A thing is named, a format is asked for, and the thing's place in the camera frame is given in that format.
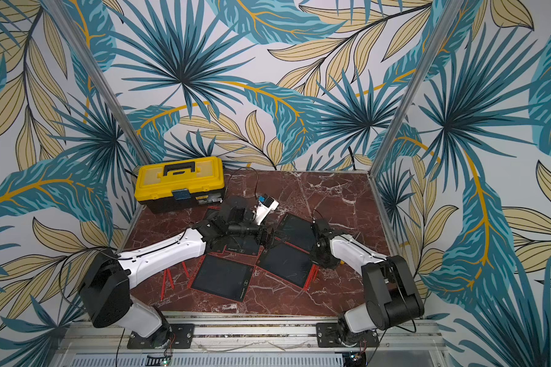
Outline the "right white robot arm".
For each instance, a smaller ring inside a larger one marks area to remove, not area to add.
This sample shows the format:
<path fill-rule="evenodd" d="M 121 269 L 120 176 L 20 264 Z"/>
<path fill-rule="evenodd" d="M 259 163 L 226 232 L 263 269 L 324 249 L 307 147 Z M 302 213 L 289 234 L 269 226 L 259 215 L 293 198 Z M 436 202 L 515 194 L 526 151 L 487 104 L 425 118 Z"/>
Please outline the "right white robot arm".
<path fill-rule="evenodd" d="M 342 336 L 387 330 L 424 315 L 424 302 L 403 257 L 375 252 L 323 219 L 313 221 L 312 232 L 315 245 L 310 256 L 315 265 L 336 269 L 344 263 L 362 278 L 364 303 L 342 314 Z"/>

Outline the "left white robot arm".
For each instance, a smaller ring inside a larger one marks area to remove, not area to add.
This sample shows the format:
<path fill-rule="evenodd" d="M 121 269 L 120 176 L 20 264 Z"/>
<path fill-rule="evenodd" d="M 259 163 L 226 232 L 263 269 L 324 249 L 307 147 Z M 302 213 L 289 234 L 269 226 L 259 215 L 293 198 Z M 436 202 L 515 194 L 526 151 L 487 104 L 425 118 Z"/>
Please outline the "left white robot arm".
<path fill-rule="evenodd" d="M 169 239 L 121 253 L 103 250 L 94 257 L 78 287 L 93 326 L 104 328 L 127 320 L 128 329 L 150 336 L 165 318 L 133 298 L 131 290 L 178 263 L 224 250 L 231 239 L 251 235 L 260 245 L 272 242 L 273 230 L 264 221 L 278 206 L 269 196 L 261 196 L 253 209 L 245 198 L 230 197 L 219 210 Z"/>

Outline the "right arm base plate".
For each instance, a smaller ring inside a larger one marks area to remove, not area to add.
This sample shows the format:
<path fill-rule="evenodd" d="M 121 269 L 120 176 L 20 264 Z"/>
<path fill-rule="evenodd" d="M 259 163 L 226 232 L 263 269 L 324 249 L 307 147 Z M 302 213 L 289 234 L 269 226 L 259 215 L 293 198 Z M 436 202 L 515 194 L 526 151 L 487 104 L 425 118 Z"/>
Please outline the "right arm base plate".
<path fill-rule="evenodd" d="M 379 337 L 374 330 L 354 333 L 341 321 L 317 323 L 315 328 L 320 348 L 369 348 L 380 345 Z"/>

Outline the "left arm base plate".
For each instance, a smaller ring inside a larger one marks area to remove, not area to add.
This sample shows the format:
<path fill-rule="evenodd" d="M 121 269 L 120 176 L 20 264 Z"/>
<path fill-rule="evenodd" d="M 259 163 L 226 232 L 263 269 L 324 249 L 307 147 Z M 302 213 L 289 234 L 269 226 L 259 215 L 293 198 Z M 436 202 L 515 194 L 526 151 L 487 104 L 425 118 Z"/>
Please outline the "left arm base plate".
<path fill-rule="evenodd" d="M 129 350 L 186 350 L 191 348 L 194 336 L 194 324 L 162 325 L 160 330 L 149 337 L 142 337 L 131 332 L 127 348 Z"/>

